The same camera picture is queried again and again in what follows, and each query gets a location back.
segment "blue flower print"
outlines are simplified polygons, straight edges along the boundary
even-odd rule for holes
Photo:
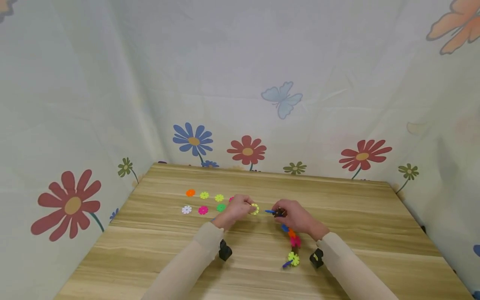
[[[113,221],[113,218],[115,218],[115,216],[119,213],[119,209],[117,208],[113,213],[112,215],[110,216],[110,222]]]
[[[212,136],[210,131],[205,131],[205,126],[200,125],[197,127],[195,131],[195,135],[193,134],[193,128],[190,123],[185,123],[185,130],[179,125],[173,125],[173,129],[177,132],[175,137],[173,138],[173,142],[177,144],[185,144],[180,146],[180,151],[187,152],[192,149],[193,156],[199,156],[200,161],[203,163],[204,160],[202,159],[202,155],[206,155],[207,153],[205,150],[212,151],[213,149],[205,144],[213,143],[212,139],[207,139],[208,137]]]
[[[218,168],[219,165],[218,165],[215,161],[206,160],[204,163],[202,163],[202,167],[206,167],[206,168]]]

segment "right hand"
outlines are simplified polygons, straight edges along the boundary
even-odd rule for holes
[[[277,210],[279,207],[287,211],[287,216],[276,217],[275,221],[285,224],[289,228],[292,228],[293,231],[306,233],[315,241],[321,240],[330,232],[327,226],[322,222],[315,220],[315,218],[297,201],[281,199],[273,205],[272,210]]]

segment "beige sleeve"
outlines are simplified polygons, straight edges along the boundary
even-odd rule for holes
[[[330,232],[317,246],[324,252],[323,262],[351,300],[398,300],[347,244]]]
[[[158,274],[142,300],[183,299],[215,259],[222,239],[223,229],[205,223],[187,247]]]

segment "black clip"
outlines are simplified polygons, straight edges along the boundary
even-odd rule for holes
[[[315,269],[320,268],[324,265],[322,257],[324,256],[324,252],[317,248],[314,253],[310,255],[310,261],[312,262]]]
[[[225,242],[225,240],[222,240],[220,242],[220,251],[218,251],[218,257],[220,257],[221,260],[226,262],[227,259],[231,256],[232,256],[232,249],[229,246],[227,246],[227,242]]]

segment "left hand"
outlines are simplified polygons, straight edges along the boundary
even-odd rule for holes
[[[212,221],[213,225],[228,230],[235,222],[256,210],[253,203],[248,195],[235,195],[227,208]]]

